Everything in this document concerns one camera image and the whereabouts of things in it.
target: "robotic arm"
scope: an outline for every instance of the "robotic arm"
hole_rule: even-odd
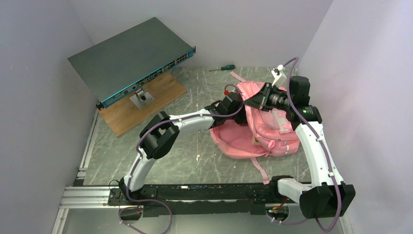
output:
[[[290,176],[275,176],[272,183],[276,183],[275,193],[286,196],[300,205],[306,218],[334,217],[337,205],[337,193],[334,184],[339,186],[342,200],[340,216],[344,214],[355,196],[353,185],[346,185],[336,169],[331,156],[327,161],[324,144],[328,155],[327,144],[324,139],[322,119],[318,109],[309,105],[308,78],[295,76],[290,80],[290,93],[297,110],[307,120],[302,122],[292,110],[286,91],[277,88],[280,82],[265,83],[262,89],[253,97],[243,102],[241,95],[230,92],[222,101],[212,103],[204,109],[180,116],[169,116],[159,112],[141,132],[141,144],[137,147],[139,154],[134,166],[119,183],[123,194],[130,194],[132,199],[139,199],[140,191],[146,176],[154,163],[165,156],[171,149],[178,134],[195,132],[201,129],[210,129],[222,125],[228,119],[234,119],[238,124],[246,124],[244,105],[269,111],[273,108],[284,110],[287,119],[303,146],[311,174],[311,186],[297,182]],[[319,137],[313,134],[311,127]]]

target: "gray metal panel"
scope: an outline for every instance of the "gray metal panel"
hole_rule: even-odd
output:
[[[103,101],[191,48],[154,17],[68,60]]]

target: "green screwdriver handle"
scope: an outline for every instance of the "green screwdriver handle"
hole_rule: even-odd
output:
[[[227,66],[225,66],[225,67],[221,67],[221,71],[224,71],[224,70],[233,70],[233,69],[235,69],[235,65],[227,65]]]

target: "gray wall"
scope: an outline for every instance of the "gray wall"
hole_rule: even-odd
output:
[[[71,0],[94,44],[158,17],[197,54],[183,66],[275,66],[303,56],[332,0]]]
[[[299,67],[358,233],[411,233],[413,1],[334,1]]]
[[[66,0],[0,1],[0,233],[50,233],[95,97],[66,58],[92,43]]]

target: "screwdriver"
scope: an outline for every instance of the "screwdriver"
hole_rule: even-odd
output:
[[[224,71],[224,70],[234,70],[234,69],[235,69],[235,65],[232,64],[232,65],[227,65],[227,66],[225,66],[225,67],[221,67],[221,68],[219,68],[219,69],[210,70],[210,72],[219,71],[219,70],[221,70],[221,71]]]

